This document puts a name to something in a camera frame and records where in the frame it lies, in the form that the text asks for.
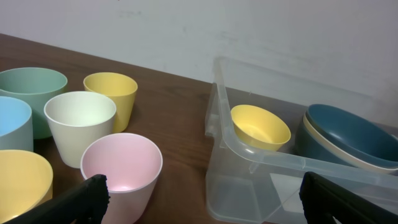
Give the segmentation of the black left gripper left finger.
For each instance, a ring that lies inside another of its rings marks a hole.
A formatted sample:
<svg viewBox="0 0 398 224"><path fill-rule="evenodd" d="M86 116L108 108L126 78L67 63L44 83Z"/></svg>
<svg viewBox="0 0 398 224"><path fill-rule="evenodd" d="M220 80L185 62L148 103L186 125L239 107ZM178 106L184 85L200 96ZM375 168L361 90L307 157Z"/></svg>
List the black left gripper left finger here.
<svg viewBox="0 0 398 224"><path fill-rule="evenodd" d="M5 224L100 224L110 199L106 181L105 175L96 174Z"/></svg>

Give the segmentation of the yellow small bowl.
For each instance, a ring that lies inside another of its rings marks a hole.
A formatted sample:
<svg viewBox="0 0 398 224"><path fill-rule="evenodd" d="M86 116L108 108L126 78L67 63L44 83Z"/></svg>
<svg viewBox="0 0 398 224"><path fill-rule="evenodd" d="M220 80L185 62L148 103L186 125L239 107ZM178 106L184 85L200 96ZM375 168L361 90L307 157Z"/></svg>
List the yellow small bowl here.
<svg viewBox="0 0 398 224"><path fill-rule="evenodd" d="M234 132L245 144L270 151L279 150L292 134L275 114L254 105L237 105L231 109Z"/></svg>

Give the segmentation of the beige large bowl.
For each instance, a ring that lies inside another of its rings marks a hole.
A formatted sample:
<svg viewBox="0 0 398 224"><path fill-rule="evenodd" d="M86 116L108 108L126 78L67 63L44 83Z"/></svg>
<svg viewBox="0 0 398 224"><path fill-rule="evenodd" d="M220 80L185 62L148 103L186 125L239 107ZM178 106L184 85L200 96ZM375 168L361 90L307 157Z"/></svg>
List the beige large bowl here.
<svg viewBox="0 0 398 224"><path fill-rule="evenodd" d="M345 161L346 163L361 168L365 170L370 170L373 172L378 172L382 174L392 174L394 172L397 172L397 168L385 168L385 167L380 167L376 166L373 164L370 164L368 162L365 162L361 159L358 159L357 157L352 156L351 154L343 151L339 147L335 146L332 142L327 140L325 137L323 137L308 121L307 117L304 115L303 116L303 124L306 127L306 129L309 131L309 133L323 146L332 153L334 156L337 158Z"/></svg>

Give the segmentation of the dark blue bowl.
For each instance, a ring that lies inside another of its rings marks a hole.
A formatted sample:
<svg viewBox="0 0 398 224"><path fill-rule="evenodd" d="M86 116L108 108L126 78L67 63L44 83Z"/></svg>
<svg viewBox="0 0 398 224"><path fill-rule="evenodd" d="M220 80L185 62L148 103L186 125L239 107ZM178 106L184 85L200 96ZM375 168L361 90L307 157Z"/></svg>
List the dark blue bowl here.
<svg viewBox="0 0 398 224"><path fill-rule="evenodd" d="M323 104L310 105L305 116L323 137L345 152L373 165L397 167L397 140L372 122Z"/></svg>
<svg viewBox="0 0 398 224"><path fill-rule="evenodd" d="M303 121L300 122L295 135L295 150L298 155L303 157L352 167L351 164L341 160L315 140L306 129Z"/></svg>

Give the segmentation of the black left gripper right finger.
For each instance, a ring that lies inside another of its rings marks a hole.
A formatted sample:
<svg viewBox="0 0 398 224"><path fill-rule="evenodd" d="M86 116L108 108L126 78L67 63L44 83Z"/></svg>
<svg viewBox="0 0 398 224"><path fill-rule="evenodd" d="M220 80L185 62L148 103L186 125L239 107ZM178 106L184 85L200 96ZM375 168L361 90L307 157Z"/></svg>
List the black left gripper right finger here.
<svg viewBox="0 0 398 224"><path fill-rule="evenodd" d="M314 172L304 174L299 197L308 224L397 224L396 214Z"/></svg>

